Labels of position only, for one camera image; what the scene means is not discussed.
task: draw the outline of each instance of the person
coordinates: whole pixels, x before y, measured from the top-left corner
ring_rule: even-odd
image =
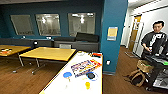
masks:
[[[163,21],[157,21],[153,24],[152,32],[147,33],[141,41],[143,46],[143,52],[141,54],[141,59],[145,59],[146,55],[156,55],[159,54],[161,46],[164,46],[166,42],[167,35],[161,31],[164,27]]]

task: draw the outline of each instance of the window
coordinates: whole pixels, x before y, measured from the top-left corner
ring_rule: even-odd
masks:
[[[68,13],[69,35],[76,36],[77,32],[95,33],[95,13]]]
[[[30,15],[11,15],[17,35],[34,35]]]
[[[36,14],[39,33],[42,36],[61,36],[58,14]]]

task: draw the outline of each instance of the ceiling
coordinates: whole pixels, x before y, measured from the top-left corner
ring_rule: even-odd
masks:
[[[145,4],[153,2],[153,1],[158,1],[158,0],[138,0],[137,2],[128,3],[128,7],[129,8],[137,8],[139,6],[145,5]]]
[[[48,1],[68,1],[68,0],[0,0],[0,4],[48,2]],[[128,7],[129,8],[137,8],[139,6],[150,3],[152,1],[157,1],[157,0],[138,0],[137,2],[134,2],[134,3],[128,3]]]
[[[0,4],[48,2],[48,1],[67,1],[67,0],[0,0]]]

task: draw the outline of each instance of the doorway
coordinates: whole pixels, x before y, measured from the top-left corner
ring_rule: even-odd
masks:
[[[129,40],[129,47],[128,50],[133,52],[133,48],[134,48],[134,44],[135,44],[135,40],[136,40],[136,36],[137,36],[137,32],[138,32],[138,27],[140,24],[140,20],[141,20],[141,15],[135,16],[134,17],[134,22],[133,22],[133,28],[131,31],[131,36],[130,36],[130,40]]]

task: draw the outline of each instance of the blue wall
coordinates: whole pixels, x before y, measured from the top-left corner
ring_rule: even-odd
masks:
[[[116,71],[127,7],[127,0],[105,0],[101,39],[101,52],[104,55],[103,71],[112,73]],[[108,27],[118,27],[116,41],[107,41]],[[110,65],[106,64],[107,60],[111,61]]]
[[[96,35],[100,35],[101,52],[104,55],[103,71],[115,72],[118,54],[120,49],[120,41],[122,30],[124,27],[124,19],[126,15],[128,1],[127,0],[69,0],[63,2],[49,3],[29,3],[29,4],[11,4],[3,5],[1,10],[4,21],[11,37],[21,38],[17,36],[10,20],[10,15],[26,14],[31,16],[34,36],[26,36],[27,38],[45,38],[38,33],[35,14],[58,13],[60,15],[60,26],[62,36],[68,34],[68,13],[78,12],[95,12],[96,13]],[[107,41],[108,27],[118,27],[116,41]],[[106,61],[110,60],[111,64],[106,65]]]
[[[4,20],[10,31],[11,37],[21,38],[15,33],[14,27],[10,20],[10,15],[30,15],[33,25],[34,36],[26,36],[27,38],[45,38],[40,36],[38,32],[35,14],[59,14],[61,36],[69,37],[68,31],[68,13],[96,13],[96,28],[95,34],[101,34],[101,15],[103,0],[69,0],[60,2],[41,2],[41,3],[28,3],[28,4],[10,4],[2,5],[2,12]]]
[[[10,37],[10,33],[6,27],[5,22],[4,22],[2,12],[0,11],[0,38],[8,38],[8,37]]]

